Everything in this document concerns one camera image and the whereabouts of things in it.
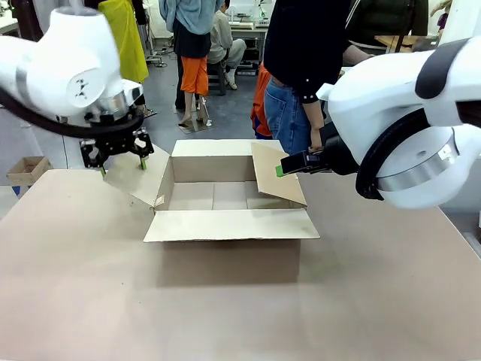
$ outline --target orange cloth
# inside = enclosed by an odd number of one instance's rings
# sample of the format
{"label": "orange cloth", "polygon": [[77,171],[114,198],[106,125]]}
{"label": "orange cloth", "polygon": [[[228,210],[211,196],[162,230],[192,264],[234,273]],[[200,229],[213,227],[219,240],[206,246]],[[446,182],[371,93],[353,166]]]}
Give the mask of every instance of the orange cloth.
{"label": "orange cloth", "polygon": [[180,90],[206,96],[209,93],[207,57],[193,59],[182,56],[183,76]]}
{"label": "orange cloth", "polygon": [[[256,94],[254,95],[254,105],[252,112],[250,113],[250,119],[253,122],[254,130],[259,134],[265,135],[266,137],[272,136],[268,127],[268,120],[266,119],[264,112],[264,93],[270,79],[271,74],[269,74],[266,68],[264,68],[264,63],[261,63],[259,68],[259,77],[257,78]],[[256,125],[256,117],[261,123],[259,126]]]}

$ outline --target stool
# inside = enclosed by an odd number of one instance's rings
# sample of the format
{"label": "stool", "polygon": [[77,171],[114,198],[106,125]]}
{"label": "stool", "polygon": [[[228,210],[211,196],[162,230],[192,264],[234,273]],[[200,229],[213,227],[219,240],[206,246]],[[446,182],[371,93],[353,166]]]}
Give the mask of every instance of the stool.
{"label": "stool", "polygon": [[220,62],[216,64],[207,64],[207,76],[209,77],[209,87],[218,87],[219,95],[224,96],[226,89],[224,68],[222,67],[222,64]]}

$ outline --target orange pants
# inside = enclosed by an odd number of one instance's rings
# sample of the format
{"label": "orange pants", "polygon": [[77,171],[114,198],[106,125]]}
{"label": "orange pants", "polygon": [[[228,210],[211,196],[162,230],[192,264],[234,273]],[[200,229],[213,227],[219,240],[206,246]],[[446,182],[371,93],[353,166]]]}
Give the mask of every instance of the orange pants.
{"label": "orange pants", "polygon": [[206,96],[209,93],[207,57],[200,59],[182,56],[183,76],[180,90]]}

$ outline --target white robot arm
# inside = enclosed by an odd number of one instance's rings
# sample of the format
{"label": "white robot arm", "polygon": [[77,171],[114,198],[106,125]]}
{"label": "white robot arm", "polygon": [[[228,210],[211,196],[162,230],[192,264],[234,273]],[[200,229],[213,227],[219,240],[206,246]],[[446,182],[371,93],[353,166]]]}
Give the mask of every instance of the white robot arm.
{"label": "white robot arm", "polygon": [[481,154],[480,57],[476,37],[357,65],[319,91],[324,150],[283,159],[282,172],[357,172],[360,195],[400,208],[448,201]]}
{"label": "white robot arm", "polygon": [[[85,166],[131,151],[141,159],[153,152],[140,129],[144,120],[133,103],[140,84],[122,79],[115,41],[107,20],[93,9],[52,12],[50,28],[38,42],[0,37],[0,104],[37,126],[76,138]],[[83,115],[91,127],[58,124],[39,114]],[[139,147],[135,140],[147,143]]]}

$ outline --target yellow-green garment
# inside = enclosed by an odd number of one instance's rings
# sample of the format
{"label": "yellow-green garment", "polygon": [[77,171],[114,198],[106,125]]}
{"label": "yellow-green garment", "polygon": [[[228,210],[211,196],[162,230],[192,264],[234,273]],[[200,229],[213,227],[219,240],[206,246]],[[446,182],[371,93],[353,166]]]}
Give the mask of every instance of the yellow-green garment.
{"label": "yellow-green garment", "polygon": [[98,6],[107,18],[120,55],[123,78],[143,83],[149,76],[132,0],[107,0]]}

